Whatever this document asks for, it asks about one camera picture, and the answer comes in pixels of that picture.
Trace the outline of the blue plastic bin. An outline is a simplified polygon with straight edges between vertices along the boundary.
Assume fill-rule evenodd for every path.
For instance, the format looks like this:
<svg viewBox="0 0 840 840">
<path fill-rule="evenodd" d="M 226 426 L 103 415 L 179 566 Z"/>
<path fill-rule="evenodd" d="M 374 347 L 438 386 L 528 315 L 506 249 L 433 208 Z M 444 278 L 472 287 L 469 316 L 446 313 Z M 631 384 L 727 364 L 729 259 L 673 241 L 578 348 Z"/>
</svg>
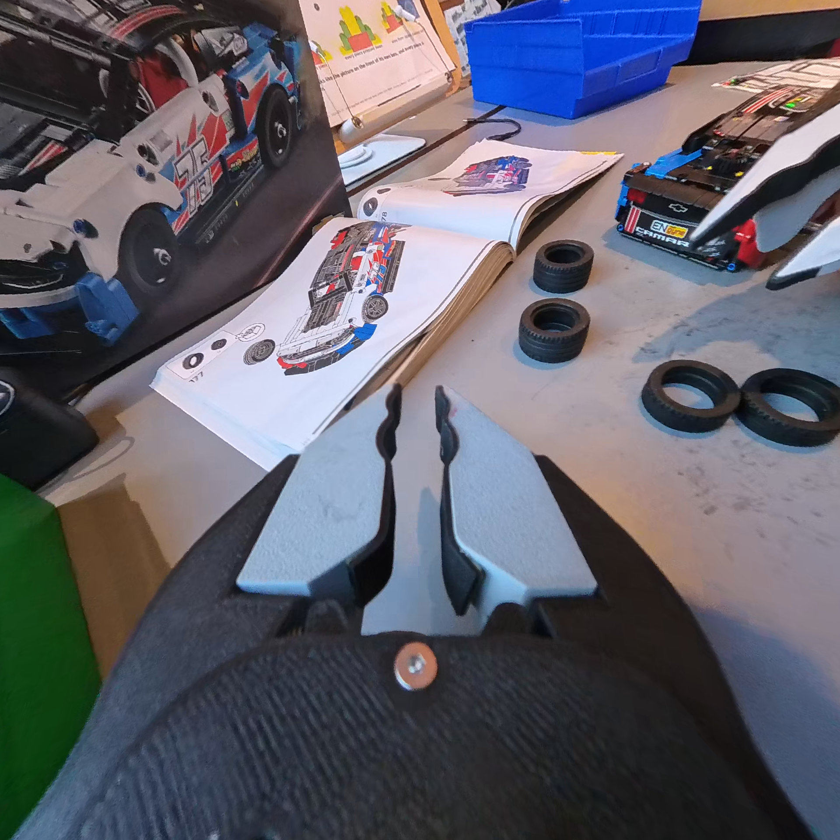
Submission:
<svg viewBox="0 0 840 840">
<path fill-rule="evenodd" d="M 538 1 L 465 25 L 475 100 L 578 119 L 663 86 L 700 1 Z"/>
</svg>

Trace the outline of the black power adapter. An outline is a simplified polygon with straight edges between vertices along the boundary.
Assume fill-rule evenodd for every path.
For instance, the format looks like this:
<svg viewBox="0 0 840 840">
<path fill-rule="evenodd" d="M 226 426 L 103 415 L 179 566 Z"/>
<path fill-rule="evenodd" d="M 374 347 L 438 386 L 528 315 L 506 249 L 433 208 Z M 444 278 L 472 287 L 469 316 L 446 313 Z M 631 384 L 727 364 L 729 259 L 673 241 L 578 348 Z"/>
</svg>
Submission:
<svg viewBox="0 0 840 840">
<path fill-rule="evenodd" d="M 99 444 L 89 421 L 26 382 L 16 370 L 1 369 L 1 473 L 29 490 L 39 490 Z"/>
</svg>

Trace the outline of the instruction booklet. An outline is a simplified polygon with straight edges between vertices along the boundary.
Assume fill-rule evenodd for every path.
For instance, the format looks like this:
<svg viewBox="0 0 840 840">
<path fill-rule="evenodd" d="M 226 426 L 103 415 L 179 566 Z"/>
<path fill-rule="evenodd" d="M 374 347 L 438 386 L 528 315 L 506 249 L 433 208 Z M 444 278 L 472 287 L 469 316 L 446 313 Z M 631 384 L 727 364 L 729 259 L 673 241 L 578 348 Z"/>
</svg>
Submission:
<svg viewBox="0 0 840 840">
<path fill-rule="evenodd" d="M 482 140 L 439 173 L 373 187 L 151 387 L 270 469 L 375 382 L 409 379 L 516 258 L 532 218 L 621 158 Z"/>
</svg>

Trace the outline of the instruction sheet on wooden board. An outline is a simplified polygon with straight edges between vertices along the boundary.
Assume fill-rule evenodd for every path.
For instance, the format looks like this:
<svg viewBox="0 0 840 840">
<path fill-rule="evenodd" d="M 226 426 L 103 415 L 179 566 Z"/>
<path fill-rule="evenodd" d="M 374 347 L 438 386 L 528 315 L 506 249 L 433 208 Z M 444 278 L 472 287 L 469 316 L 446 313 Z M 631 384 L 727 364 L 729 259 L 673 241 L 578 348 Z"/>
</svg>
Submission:
<svg viewBox="0 0 840 840">
<path fill-rule="evenodd" d="M 300 2 L 329 126 L 364 131 L 446 95 L 461 71 L 439 2 Z"/>
</svg>

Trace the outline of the black toy tire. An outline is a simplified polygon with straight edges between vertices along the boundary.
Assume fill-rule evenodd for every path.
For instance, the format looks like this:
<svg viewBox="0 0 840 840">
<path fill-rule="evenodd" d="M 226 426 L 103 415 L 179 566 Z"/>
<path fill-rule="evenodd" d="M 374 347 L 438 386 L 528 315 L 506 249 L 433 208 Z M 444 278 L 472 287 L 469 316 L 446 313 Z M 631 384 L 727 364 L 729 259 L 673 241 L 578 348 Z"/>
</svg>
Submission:
<svg viewBox="0 0 840 840">
<path fill-rule="evenodd" d="M 687 385 L 710 399 L 710 407 L 686 406 L 665 390 Z M 697 360 L 670 360 L 655 367 L 641 391 L 644 409 L 662 425 L 681 433 L 704 434 L 718 430 L 741 403 L 741 389 L 729 374 Z"/>
<path fill-rule="evenodd" d="M 544 298 L 523 310 L 518 341 L 529 358 L 559 364 L 581 354 L 590 326 L 591 316 L 581 304 L 562 298 Z"/>
<path fill-rule="evenodd" d="M 770 404 L 769 394 L 804 404 L 816 419 L 806 421 L 783 413 Z M 827 445 L 839 433 L 839 387 L 808 371 L 759 371 L 742 384 L 737 416 L 746 428 L 776 444 L 799 448 Z"/>
<path fill-rule="evenodd" d="M 552 294 L 575 292 L 587 284 L 593 261 L 592 247 L 582 241 L 550 241 L 535 255 L 532 278 L 538 288 Z"/>
</svg>

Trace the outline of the white brick race car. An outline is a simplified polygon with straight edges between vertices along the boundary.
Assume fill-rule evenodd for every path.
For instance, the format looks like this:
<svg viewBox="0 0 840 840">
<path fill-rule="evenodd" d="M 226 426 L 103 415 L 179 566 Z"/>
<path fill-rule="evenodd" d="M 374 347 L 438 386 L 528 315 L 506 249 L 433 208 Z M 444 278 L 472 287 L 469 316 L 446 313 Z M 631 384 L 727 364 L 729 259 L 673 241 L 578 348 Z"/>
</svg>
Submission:
<svg viewBox="0 0 840 840">
<path fill-rule="evenodd" d="M 635 164 L 623 177 L 617 232 L 716 270 L 757 270 L 777 260 L 756 245 L 751 220 L 698 248 L 689 237 L 829 91 L 786 86 L 746 91 L 749 99 L 696 129 L 677 150 Z"/>
</svg>

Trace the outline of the black printed toy set box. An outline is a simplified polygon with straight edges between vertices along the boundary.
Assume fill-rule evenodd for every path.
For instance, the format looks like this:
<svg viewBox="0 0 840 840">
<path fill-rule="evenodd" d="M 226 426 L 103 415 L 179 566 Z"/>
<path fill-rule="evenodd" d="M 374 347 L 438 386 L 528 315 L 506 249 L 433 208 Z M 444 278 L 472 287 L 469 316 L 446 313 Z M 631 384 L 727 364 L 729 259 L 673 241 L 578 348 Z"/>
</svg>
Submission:
<svg viewBox="0 0 840 840">
<path fill-rule="evenodd" d="M 348 216 L 298 1 L 1 3 L 1 362 L 69 397 Z"/>
</svg>

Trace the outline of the holographic sticker sheet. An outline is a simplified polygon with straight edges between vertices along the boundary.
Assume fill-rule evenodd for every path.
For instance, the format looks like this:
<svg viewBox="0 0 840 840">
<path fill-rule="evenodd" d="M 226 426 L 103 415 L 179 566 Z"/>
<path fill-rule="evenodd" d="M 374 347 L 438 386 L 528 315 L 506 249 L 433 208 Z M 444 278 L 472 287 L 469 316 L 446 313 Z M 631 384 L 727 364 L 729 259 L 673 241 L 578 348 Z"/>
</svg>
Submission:
<svg viewBox="0 0 840 840">
<path fill-rule="evenodd" d="M 714 88 L 759 93 L 779 86 L 828 90 L 839 82 L 839 58 L 798 59 L 716 82 Z"/>
</svg>

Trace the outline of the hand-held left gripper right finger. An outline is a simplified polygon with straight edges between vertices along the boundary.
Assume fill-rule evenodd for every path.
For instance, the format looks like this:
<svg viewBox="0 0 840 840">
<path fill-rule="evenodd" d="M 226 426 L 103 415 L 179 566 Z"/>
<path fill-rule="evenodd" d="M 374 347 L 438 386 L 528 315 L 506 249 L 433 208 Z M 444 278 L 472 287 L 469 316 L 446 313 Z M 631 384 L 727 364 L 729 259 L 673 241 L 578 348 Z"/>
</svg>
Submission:
<svg viewBox="0 0 840 840">
<path fill-rule="evenodd" d="M 455 614 L 593 596 L 595 576 L 531 450 L 453 389 L 437 386 L 434 403 L 442 574 Z"/>
</svg>

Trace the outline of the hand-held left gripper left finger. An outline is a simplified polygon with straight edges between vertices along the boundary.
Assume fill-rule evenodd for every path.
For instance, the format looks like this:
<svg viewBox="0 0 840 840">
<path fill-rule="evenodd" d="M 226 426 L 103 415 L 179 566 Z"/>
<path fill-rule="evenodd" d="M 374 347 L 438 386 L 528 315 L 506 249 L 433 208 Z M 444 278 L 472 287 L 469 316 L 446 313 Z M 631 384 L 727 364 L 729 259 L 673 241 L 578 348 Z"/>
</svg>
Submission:
<svg viewBox="0 0 840 840">
<path fill-rule="evenodd" d="M 393 567 L 401 411 L 402 387 L 384 386 L 303 450 L 238 574 L 240 590 L 359 608 L 382 591 Z"/>
</svg>

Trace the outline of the silver monitor stand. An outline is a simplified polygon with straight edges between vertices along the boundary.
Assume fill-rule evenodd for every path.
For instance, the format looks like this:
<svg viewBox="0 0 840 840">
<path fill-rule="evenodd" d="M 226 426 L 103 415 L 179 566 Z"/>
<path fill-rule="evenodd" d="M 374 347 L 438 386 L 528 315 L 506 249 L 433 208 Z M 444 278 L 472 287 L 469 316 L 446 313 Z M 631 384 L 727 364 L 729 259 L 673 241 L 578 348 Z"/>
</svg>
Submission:
<svg viewBox="0 0 840 840">
<path fill-rule="evenodd" d="M 416 114 L 389 124 L 372 121 L 362 123 L 363 129 L 371 127 L 381 131 L 370 133 L 361 140 L 359 129 L 351 125 L 354 131 L 352 142 L 343 137 L 343 126 L 332 131 L 343 184 L 348 192 L 427 146 L 423 124 L 417 123 Z"/>
</svg>

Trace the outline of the green plastic bin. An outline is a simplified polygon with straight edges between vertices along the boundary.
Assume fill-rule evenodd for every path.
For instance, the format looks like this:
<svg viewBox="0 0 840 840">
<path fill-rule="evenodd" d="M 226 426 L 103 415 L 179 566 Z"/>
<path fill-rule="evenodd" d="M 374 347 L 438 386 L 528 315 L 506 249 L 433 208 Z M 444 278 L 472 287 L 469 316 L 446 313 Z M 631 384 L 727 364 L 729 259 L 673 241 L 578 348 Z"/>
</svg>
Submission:
<svg viewBox="0 0 840 840">
<path fill-rule="evenodd" d="M 100 685 L 57 509 L 2 476 L 2 839 L 67 761 Z"/>
</svg>

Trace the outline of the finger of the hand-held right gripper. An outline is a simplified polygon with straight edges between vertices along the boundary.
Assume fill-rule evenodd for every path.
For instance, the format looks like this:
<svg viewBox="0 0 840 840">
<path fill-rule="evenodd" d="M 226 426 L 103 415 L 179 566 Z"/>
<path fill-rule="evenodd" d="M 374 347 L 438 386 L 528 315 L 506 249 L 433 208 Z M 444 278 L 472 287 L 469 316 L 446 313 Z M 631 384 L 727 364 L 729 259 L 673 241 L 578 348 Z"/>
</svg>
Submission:
<svg viewBox="0 0 840 840">
<path fill-rule="evenodd" d="M 780 264 L 765 287 L 770 291 L 781 290 L 804 280 L 832 274 L 838 268 L 839 217 L 835 217 Z"/>
<path fill-rule="evenodd" d="M 691 244 L 698 248 L 751 220 L 760 249 L 781 248 L 798 235 L 838 191 L 838 102 L 835 86 L 720 200 L 691 235 Z"/>
</svg>

